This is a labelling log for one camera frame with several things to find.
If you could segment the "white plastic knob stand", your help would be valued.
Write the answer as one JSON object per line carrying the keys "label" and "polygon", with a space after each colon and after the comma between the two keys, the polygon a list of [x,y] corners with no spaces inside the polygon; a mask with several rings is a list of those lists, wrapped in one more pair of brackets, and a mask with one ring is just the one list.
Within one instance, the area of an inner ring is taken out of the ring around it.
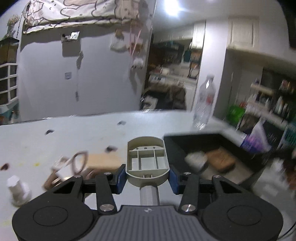
{"label": "white plastic knob stand", "polygon": [[22,182],[18,176],[8,178],[6,185],[11,193],[11,203],[13,206],[20,207],[28,203],[32,197],[29,185]]}

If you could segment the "glass fish tank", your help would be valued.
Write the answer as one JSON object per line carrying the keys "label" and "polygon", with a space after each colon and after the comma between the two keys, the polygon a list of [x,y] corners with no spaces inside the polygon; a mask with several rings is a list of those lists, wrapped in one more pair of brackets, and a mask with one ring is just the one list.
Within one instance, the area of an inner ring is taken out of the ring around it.
{"label": "glass fish tank", "polygon": [[0,41],[0,64],[16,63],[19,40],[8,37]]}

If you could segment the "grey plastic scoop-shaped holder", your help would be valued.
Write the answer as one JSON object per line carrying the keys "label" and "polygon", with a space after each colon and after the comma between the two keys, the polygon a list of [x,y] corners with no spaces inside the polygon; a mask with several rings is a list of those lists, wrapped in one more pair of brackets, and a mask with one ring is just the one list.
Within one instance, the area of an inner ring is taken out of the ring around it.
{"label": "grey plastic scoop-shaped holder", "polygon": [[127,144],[127,180],[139,188],[140,205],[159,206],[158,186],[168,179],[170,166],[163,139],[137,137]]}

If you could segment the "white power adapter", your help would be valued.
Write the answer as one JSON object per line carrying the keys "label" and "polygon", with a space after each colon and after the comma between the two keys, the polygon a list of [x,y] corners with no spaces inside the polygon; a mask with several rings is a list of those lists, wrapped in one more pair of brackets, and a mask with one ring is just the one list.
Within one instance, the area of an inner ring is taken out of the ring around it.
{"label": "white power adapter", "polygon": [[66,181],[73,176],[71,159],[61,157],[53,164],[52,170],[61,181]]}

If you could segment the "purple floral tissue box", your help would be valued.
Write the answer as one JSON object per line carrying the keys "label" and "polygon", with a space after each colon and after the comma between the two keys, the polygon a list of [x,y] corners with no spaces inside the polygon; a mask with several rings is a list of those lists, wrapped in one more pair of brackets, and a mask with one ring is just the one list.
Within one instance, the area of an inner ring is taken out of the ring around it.
{"label": "purple floral tissue box", "polygon": [[271,150],[262,122],[254,126],[251,134],[245,137],[240,147],[252,154],[266,153]]}

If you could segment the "round white tape measure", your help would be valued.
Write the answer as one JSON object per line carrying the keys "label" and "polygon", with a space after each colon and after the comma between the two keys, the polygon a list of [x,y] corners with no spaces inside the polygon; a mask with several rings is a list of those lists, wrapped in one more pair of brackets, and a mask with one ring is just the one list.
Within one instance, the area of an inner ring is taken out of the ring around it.
{"label": "round white tape measure", "polygon": [[185,156],[185,162],[194,172],[202,172],[207,168],[208,158],[202,151],[192,152]]}

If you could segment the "patterned hanging wall cloth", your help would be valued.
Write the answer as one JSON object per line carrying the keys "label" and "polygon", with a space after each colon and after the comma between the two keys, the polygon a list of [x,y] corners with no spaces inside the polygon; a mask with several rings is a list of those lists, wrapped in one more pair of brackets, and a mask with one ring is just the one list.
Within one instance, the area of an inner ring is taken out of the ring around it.
{"label": "patterned hanging wall cloth", "polygon": [[24,9],[24,34],[81,25],[143,23],[148,17],[144,1],[30,1]]}

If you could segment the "clear plastic water bottle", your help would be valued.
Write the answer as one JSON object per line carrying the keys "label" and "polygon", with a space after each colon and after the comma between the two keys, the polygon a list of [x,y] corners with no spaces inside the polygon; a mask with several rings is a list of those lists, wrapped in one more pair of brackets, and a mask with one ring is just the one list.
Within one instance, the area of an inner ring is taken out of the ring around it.
{"label": "clear plastic water bottle", "polygon": [[193,126],[202,130],[209,121],[216,94],[213,83],[214,75],[209,74],[205,82],[201,85],[198,93],[197,103],[194,110]]}

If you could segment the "green plastic bag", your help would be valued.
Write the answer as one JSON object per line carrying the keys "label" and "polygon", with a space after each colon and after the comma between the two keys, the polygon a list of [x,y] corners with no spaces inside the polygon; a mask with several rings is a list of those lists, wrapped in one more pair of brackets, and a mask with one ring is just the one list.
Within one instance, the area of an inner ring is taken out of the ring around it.
{"label": "green plastic bag", "polygon": [[237,105],[230,106],[226,114],[227,123],[236,127],[240,123],[244,113],[245,113],[244,108],[239,107]]}

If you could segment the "white drawer cabinet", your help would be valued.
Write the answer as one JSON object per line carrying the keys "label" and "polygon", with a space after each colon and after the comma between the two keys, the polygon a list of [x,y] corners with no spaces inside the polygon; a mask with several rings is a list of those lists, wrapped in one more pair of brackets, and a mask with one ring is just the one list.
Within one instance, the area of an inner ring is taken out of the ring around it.
{"label": "white drawer cabinet", "polygon": [[18,64],[1,65],[1,114],[6,113],[18,104]]}

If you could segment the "black storage box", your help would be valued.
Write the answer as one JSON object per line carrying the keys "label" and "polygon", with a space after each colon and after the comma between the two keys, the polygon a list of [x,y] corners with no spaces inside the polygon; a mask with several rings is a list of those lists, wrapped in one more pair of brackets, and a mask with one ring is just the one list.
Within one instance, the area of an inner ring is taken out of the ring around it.
{"label": "black storage box", "polygon": [[164,137],[168,162],[177,172],[210,180],[214,175],[248,188],[263,173],[266,161],[219,133]]}

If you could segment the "carved wooden square block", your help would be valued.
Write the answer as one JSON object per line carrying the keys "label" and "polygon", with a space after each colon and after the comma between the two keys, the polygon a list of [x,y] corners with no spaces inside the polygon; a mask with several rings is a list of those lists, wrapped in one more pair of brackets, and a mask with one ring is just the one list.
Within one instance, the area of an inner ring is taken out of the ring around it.
{"label": "carved wooden square block", "polygon": [[233,169],[236,158],[224,148],[218,148],[206,153],[208,163],[219,173],[226,173]]}

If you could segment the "white plush wall toy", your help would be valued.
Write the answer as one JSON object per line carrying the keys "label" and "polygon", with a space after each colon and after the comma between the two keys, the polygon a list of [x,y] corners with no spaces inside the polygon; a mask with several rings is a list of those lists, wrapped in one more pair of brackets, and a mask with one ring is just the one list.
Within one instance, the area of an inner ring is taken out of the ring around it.
{"label": "white plush wall toy", "polygon": [[133,62],[131,69],[142,69],[144,67],[144,60],[140,57],[136,57]]}

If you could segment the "light wooden oval block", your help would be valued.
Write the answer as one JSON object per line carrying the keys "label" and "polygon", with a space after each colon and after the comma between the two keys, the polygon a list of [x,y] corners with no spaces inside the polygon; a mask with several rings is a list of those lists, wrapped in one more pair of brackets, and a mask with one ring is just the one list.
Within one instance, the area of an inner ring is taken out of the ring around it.
{"label": "light wooden oval block", "polygon": [[100,171],[117,170],[121,165],[121,158],[112,153],[90,154],[86,163],[87,167]]}

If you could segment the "small brown labelled box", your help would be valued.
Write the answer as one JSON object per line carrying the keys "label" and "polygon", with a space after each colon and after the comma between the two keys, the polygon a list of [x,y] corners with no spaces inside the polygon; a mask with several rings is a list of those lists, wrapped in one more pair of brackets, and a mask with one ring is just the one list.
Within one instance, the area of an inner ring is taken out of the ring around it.
{"label": "small brown labelled box", "polygon": [[52,172],[47,180],[43,184],[43,188],[45,190],[50,190],[51,188],[54,188],[55,186],[59,185],[60,183],[64,182],[66,178],[60,177],[57,175],[57,172]]}

